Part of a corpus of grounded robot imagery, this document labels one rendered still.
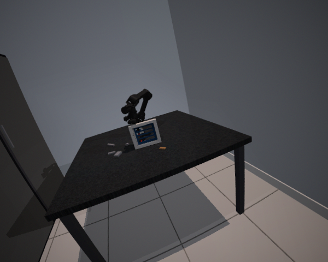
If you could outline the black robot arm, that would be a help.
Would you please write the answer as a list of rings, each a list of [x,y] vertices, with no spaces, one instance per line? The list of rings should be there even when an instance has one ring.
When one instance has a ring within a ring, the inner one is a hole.
[[[140,112],[138,112],[137,114],[141,114],[140,121],[139,122],[144,122],[145,119],[145,108],[147,106],[148,100],[151,99],[152,94],[146,90],[143,89],[140,93],[138,94],[133,94],[129,97],[129,99],[127,100],[126,104],[122,109],[122,113],[123,114],[127,114],[133,110],[135,110],[135,106],[139,103],[139,100],[143,98],[143,102],[142,102],[142,106],[140,108]],[[130,101],[130,102],[129,102]],[[128,114],[128,116],[124,117],[124,121],[128,121],[130,119],[130,114]]]

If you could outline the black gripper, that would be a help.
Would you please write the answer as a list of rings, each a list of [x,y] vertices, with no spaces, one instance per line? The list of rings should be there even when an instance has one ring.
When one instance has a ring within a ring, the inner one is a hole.
[[[136,124],[136,123],[139,123],[140,121],[140,118],[138,117],[141,117],[141,114],[137,114],[137,110],[133,110],[131,112],[129,112],[130,114],[130,120],[128,120],[128,124]]]

